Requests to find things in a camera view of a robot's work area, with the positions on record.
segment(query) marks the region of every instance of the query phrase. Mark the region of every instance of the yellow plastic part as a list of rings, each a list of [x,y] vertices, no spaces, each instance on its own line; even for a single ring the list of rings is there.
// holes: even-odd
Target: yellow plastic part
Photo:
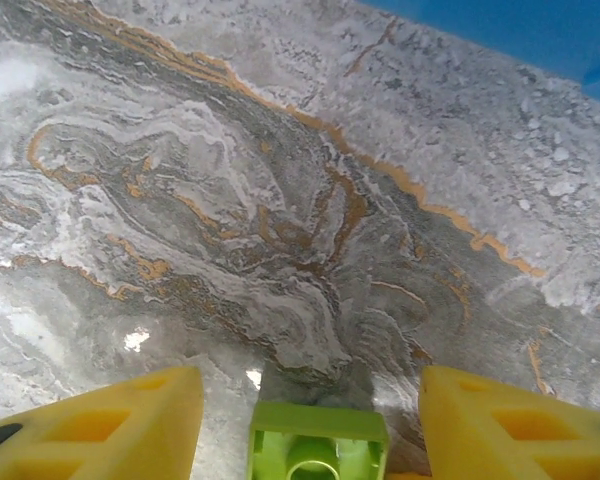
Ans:
[[[200,372],[176,367],[0,421],[0,480],[188,480],[203,409]]]
[[[600,413],[427,367],[420,417],[435,480],[600,480]]]
[[[418,475],[417,473],[390,473],[385,480],[431,480],[431,477]]]

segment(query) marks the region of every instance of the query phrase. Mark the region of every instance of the green plastic connector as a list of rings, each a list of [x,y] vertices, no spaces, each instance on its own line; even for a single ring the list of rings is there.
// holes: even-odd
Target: green plastic connector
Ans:
[[[379,413],[259,402],[247,480],[382,480],[388,448]]]

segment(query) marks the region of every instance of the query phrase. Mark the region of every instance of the plastic hole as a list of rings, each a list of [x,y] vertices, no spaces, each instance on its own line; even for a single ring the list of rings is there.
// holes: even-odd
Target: plastic hole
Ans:
[[[0,476],[0,480],[69,480],[80,462],[27,460],[18,462]]]
[[[600,457],[541,457],[535,460],[551,480],[600,480]]]
[[[290,480],[338,480],[336,472],[329,465],[320,462],[305,462],[298,465]]]
[[[382,458],[382,445],[378,442],[369,442],[368,449],[371,466],[378,468],[380,466],[380,459]]]
[[[264,432],[256,430],[253,434],[253,453],[262,453],[264,447]]]
[[[458,385],[465,392],[486,392],[489,390],[489,387],[479,381],[468,380],[463,378],[458,381]]]
[[[493,417],[514,440],[577,440],[560,419],[536,410],[497,410]]]
[[[167,381],[164,378],[154,377],[154,378],[142,378],[140,380],[136,380],[133,383],[133,386],[138,390],[157,390],[162,387]]]
[[[52,442],[104,442],[129,417],[125,410],[97,410],[69,418],[46,438]]]

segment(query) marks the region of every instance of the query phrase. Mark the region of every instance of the blue surface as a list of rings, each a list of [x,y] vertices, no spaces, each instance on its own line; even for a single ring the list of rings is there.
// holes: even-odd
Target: blue surface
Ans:
[[[583,84],[600,99],[600,0],[365,0]]]

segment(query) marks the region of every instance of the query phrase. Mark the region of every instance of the rectangular cutout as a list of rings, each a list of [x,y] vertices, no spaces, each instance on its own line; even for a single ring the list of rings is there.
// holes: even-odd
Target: rectangular cutout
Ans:
[[[104,442],[129,417],[126,410],[93,410],[65,420],[45,437],[52,442]]]
[[[0,480],[69,480],[80,465],[78,461],[24,460],[12,465]]]
[[[133,382],[133,386],[138,390],[157,390],[167,381],[161,377],[141,378]]]
[[[577,440],[578,435],[559,418],[532,409],[496,410],[496,421],[514,440]]]
[[[369,442],[367,448],[369,449],[369,463],[372,467],[379,467],[382,458],[382,445],[378,442]]]
[[[264,432],[256,430],[253,433],[253,453],[262,453],[262,447],[264,446]]]
[[[463,378],[458,380],[458,385],[465,392],[486,392],[489,390],[489,387],[478,380],[469,380],[467,378]]]
[[[600,480],[600,457],[538,457],[551,480]]]

